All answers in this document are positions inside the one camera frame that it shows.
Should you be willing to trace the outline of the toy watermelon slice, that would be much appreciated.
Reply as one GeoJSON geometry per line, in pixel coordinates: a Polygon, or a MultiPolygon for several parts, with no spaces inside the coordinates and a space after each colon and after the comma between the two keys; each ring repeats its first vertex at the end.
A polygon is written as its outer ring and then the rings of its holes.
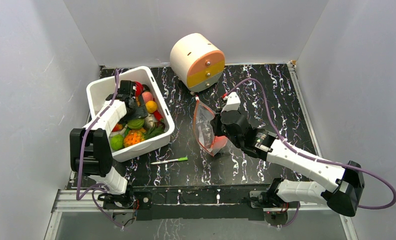
{"type": "Polygon", "coordinates": [[[211,154],[215,155],[222,150],[228,142],[228,138],[225,136],[215,136],[214,141],[211,145],[211,154]]]}

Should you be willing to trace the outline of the green toy cabbage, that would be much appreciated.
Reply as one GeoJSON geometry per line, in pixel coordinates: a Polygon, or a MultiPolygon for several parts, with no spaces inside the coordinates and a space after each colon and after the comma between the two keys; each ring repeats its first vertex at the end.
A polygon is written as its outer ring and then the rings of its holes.
{"type": "Polygon", "coordinates": [[[137,119],[132,119],[127,122],[128,128],[131,130],[139,130],[144,126],[145,119],[144,118],[137,118],[137,119]]]}

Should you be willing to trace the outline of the toy orange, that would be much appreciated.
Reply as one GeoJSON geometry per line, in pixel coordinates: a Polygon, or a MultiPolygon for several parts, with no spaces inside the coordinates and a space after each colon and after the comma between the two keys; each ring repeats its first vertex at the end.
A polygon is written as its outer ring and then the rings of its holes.
{"type": "Polygon", "coordinates": [[[145,103],[146,110],[149,114],[153,114],[158,110],[158,105],[155,101],[150,100],[145,103]]]}

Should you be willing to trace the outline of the clear zip top bag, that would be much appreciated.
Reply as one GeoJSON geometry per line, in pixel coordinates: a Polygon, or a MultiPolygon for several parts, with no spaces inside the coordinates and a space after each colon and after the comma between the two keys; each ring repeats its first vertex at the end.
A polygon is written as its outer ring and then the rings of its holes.
{"type": "Polygon", "coordinates": [[[211,156],[211,145],[214,141],[214,132],[210,121],[214,119],[215,112],[206,104],[204,104],[199,97],[195,96],[196,106],[194,110],[194,117],[192,121],[192,129],[194,136],[199,146],[211,156]]]}

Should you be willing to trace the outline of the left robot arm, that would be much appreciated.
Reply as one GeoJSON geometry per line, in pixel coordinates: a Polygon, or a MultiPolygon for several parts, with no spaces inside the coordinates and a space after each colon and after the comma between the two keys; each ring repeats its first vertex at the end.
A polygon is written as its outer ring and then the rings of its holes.
{"type": "Polygon", "coordinates": [[[113,167],[110,133],[123,117],[139,113],[143,104],[137,104],[137,97],[142,90],[136,81],[117,80],[114,93],[106,97],[96,116],[83,128],[70,132],[70,163],[78,174],[77,187],[81,187],[84,176],[90,177],[96,185],[89,190],[102,190],[98,199],[120,208],[130,208],[135,195],[128,190],[128,181],[113,167]]]}

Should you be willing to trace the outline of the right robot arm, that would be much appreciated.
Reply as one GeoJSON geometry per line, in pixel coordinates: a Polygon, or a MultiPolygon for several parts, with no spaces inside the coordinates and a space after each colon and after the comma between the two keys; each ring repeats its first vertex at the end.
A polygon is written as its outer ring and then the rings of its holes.
{"type": "Polygon", "coordinates": [[[281,165],[310,179],[297,182],[275,179],[266,193],[272,206],[311,202],[326,205],[343,216],[356,215],[365,186],[360,164],[349,161],[338,166],[328,160],[322,163],[304,150],[286,147],[275,133],[253,127],[236,110],[216,113],[210,124],[216,136],[227,137],[248,156],[281,165]]]}

